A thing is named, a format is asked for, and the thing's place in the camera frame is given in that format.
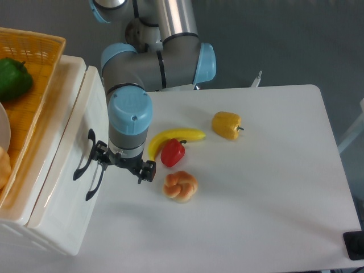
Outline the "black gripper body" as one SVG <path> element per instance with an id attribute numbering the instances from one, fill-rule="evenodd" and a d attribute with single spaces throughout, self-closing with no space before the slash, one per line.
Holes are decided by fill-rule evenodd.
<path id="1" fill-rule="evenodd" d="M 139 173 L 142 166 L 143 151 L 144 144 L 132 149 L 126 149 L 109 143 L 107 154 L 112 165 L 127 169 L 131 173 Z"/>

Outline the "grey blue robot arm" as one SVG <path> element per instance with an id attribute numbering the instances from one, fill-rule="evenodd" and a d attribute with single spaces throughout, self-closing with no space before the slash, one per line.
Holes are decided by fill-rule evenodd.
<path id="1" fill-rule="evenodd" d="M 149 92 L 199 84 L 216 75 L 212 45 L 199 39 L 191 1 L 90 1 L 94 16 L 103 23 L 138 19 L 159 31 L 157 48 L 142 52 L 130 42 L 106 47 L 101 75 L 109 117 L 109 140 L 97 143 L 90 158 L 103 169 L 129 170 L 139 181 L 152 181 L 156 164 L 143 161 L 152 120 Z"/>

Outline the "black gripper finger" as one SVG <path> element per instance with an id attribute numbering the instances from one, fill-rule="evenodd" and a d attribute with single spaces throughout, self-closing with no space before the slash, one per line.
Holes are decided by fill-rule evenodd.
<path id="1" fill-rule="evenodd" d="M 133 174 L 138 177 L 138 184 L 141 184 L 142 181 L 152 182 L 156 174 L 156 162 L 140 160 L 133 168 Z"/>
<path id="2" fill-rule="evenodd" d="M 111 165 L 109 159 L 109 149 L 105 142 L 98 140 L 94 147 L 93 160 L 95 160 L 101 167 L 103 171 L 106 171 L 108 166 Z"/>

